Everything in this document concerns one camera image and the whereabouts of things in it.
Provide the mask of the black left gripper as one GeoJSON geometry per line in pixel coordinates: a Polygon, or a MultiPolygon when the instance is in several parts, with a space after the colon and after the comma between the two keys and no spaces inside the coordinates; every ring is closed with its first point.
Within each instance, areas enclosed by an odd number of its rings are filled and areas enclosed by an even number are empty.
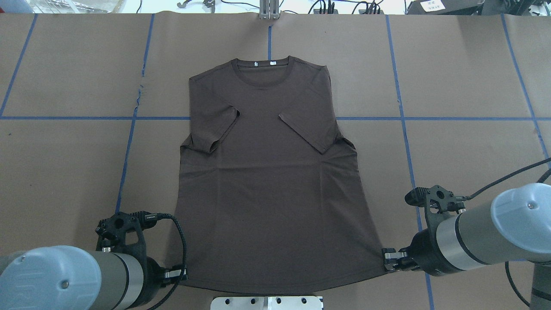
{"type": "Polygon", "coordinates": [[[138,258],[143,269],[143,287],[138,296],[138,306],[149,304],[162,287],[168,282],[185,281],[188,279],[186,268],[167,268],[160,266],[153,258],[140,256],[138,258]]]}

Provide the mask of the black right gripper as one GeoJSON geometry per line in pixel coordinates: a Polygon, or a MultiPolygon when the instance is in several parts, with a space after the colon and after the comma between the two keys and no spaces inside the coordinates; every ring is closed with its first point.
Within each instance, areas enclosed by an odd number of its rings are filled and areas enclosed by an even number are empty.
{"type": "Polygon", "coordinates": [[[382,248],[382,255],[404,255],[399,258],[384,258],[387,272],[422,270],[431,276],[443,276],[448,271],[448,265],[432,241],[429,229],[415,234],[410,245],[399,251],[395,248],[382,248]]]}

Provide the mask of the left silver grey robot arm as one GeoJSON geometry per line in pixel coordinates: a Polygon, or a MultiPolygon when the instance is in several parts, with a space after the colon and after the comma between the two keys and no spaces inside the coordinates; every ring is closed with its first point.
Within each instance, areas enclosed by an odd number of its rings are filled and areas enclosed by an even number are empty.
{"type": "Polygon", "coordinates": [[[1,257],[3,310],[130,310],[162,287],[187,278],[183,265],[160,267],[147,257],[51,246],[1,257]]]}

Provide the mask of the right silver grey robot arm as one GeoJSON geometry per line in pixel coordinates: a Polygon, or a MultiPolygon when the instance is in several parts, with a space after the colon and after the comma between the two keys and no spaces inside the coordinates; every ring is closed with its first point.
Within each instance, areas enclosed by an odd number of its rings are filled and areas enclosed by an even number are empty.
{"type": "Polygon", "coordinates": [[[421,207],[427,227],[409,246],[383,248],[389,272],[421,270],[445,276],[512,260],[535,265],[529,308],[550,308],[551,187],[532,183],[465,210],[465,196],[439,185],[415,188],[405,202],[421,207]]]}

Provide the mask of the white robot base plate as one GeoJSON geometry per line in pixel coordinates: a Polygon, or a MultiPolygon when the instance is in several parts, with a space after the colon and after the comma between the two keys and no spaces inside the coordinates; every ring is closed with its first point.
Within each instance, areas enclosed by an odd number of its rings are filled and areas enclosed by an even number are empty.
{"type": "Polygon", "coordinates": [[[212,300],[211,310],[324,310],[318,296],[233,296],[212,300]]]}

